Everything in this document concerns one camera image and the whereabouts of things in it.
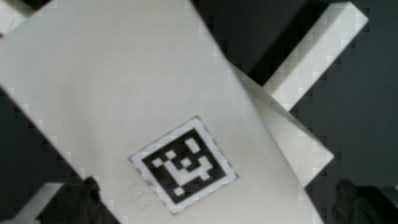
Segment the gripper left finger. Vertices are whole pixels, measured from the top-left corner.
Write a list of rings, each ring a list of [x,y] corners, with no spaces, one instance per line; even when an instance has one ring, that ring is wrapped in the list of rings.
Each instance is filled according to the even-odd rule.
[[[80,183],[48,183],[6,224],[119,224],[100,191],[93,177]]]

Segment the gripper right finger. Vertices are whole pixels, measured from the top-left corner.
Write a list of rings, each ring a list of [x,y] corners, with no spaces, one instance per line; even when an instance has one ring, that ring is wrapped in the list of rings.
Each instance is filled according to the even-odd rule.
[[[398,206],[373,186],[349,179],[336,185],[334,224],[398,224]]]

